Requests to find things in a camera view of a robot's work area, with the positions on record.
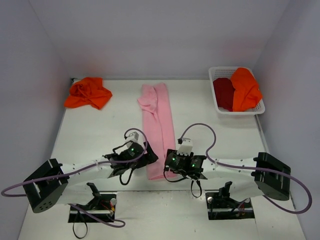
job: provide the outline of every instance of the laundry basket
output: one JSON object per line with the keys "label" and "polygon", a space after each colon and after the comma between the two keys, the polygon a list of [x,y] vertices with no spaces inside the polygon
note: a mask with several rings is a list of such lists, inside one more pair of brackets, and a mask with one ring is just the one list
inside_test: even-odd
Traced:
{"label": "laundry basket", "polygon": [[263,114],[265,112],[265,105],[264,101],[261,99],[260,102],[255,106],[255,108],[250,108],[246,111],[228,111],[222,107],[218,107],[217,98],[214,88],[214,81],[218,78],[228,78],[230,79],[232,74],[238,69],[242,68],[240,66],[214,66],[209,68],[209,77],[210,77],[210,84],[211,90],[213,95],[213,101],[215,109],[220,114],[225,115],[256,115],[256,114]]}

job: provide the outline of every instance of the crumpled orange cloth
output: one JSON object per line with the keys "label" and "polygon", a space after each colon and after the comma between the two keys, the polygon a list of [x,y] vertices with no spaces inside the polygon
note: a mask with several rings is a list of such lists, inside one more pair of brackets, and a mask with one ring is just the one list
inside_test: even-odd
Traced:
{"label": "crumpled orange cloth", "polygon": [[235,89],[232,110],[244,112],[255,108],[263,96],[259,91],[259,84],[251,72],[246,68],[239,67],[230,80]]}
{"label": "crumpled orange cloth", "polygon": [[102,109],[112,97],[111,91],[104,88],[102,82],[101,77],[85,77],[76,82],[71,86],[64,106],[73,109],[90,104],[96,109]]}

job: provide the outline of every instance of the dark red cloth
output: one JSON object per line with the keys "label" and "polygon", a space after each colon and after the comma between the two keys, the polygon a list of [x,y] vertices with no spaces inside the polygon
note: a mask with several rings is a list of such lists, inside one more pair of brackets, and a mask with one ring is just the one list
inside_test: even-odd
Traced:
{"label": "dark red cloth", "polygon": [[232,112],[235,89],[230,79],[226,77],[217,78],[213,81],[213,87],[218,107]]}

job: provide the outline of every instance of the black cable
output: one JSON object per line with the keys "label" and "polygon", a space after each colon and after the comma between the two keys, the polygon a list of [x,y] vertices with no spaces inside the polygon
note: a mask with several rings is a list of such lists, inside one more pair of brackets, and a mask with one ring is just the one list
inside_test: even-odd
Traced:
{"label": "black cable", "polygon": [[197,181],[195,181],[195,182],[196,182],[196,184],[199,186],[200,195],[199,195],[199,196],[195,196],[194,193],[193,193],[193,191],[192,191],[192,187],[193,187],[193,185],[194,185],[194,181],[191,182],[191,187],[190,187],[190,188],[191,188],[191,194],[192,194],[192,196],[194,196],[194,197],[197,199],[197,198],[200,198],[201,195],[202,195],[202,187],[201,187],[201,183],[200,183],[199,180],[197,180]]}
{"label": "black cable", "polygon": [[182,180],[187,179],[187,178],[184,176],[183,178],[180,178],[180,179],[178,179],[178,180],[170,181],[170,180],[166,177],[165,172],[166,172],[166,171],[163,171],[163,176],[164,176],[165,180],[167,180],[169,183],[178,183],[178,182],[181,182]]}
{"label": "black cable", "polygon": [[[78,216],[80,216],[81,220],[82,220],[82,223],[84,223],[85,225],[85,228],[86,228],[86,231],[85,231],[85,235],[84,236],[78,236],[75,232],[75,222],[77,221],[78,219]],[[88,225],[87,225],[87,222],[85,220],[85,218],[82,216],[82,214],[78,211],[78,213],[75,215],[75,218],[74,218],[74,222],[73,222],[73,226],[72,226],[72,231],[73,231],[73,234],[74,236],[77,238],[77,239],[84,239],[87,234],[88,234]]]}
{"label": "black cable", "polygon": [[126,181],[126,182],[123,182],[122,181],[122,174],[119,176],[119,179],[120,179],[120,183],[122,184],[122,185],[124,185],[124,186],[126,186],[126,185],[128,185],[128,183],[130,182],[130,179],[131,179],[131,176],[132,176],[132,173],[134,172],[134,170],[133,169],[131,169],[131,172],[130,172],[130,175],[129,175],[129,178],[128,178],[128,181]]}

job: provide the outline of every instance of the white table surface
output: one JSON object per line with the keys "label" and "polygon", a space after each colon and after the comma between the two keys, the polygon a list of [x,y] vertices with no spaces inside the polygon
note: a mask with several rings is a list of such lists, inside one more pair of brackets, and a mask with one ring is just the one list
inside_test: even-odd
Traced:
{"label": "white table surface", "polygon": [[[142,129],[142,113],[137,103],[142,84],[159,82],[166,83],[169,90],[176,139],[190,124],[206,123],[217,135],[216,145],[210,151],[213,158],[249,158],[265,151],[253,116],[217,114],[208,80],[109,80],[103,84],[113,97],[102,110],[91,106],[66,109],[52,158],[60,163],[83,163],[123,144],[127,129]],[[213,141],[212,133],[202,126],[190,129],[186,137],[193,140],[195,154],[204,154]],[[216,190],[227,181],[210,179],[201,184],[205,190]],[[305,239],[296,215],[277,209],[261,196],[251,199],[255,219],[209,221],[204,196],[193,198],[188,181],[150,181],[143,168],[134,172],[127,186],[122,186],[118,177],[92,182],[100,191],[118,191],[116,218],[127,225],[116,229],[90,223],[86,240]],[[294,209],[291,201],[278,203]],[[56,205],[39,214],[29,207],[19,240],[76,239],[72,224],[67,223],[68,213],[66,205]]]}

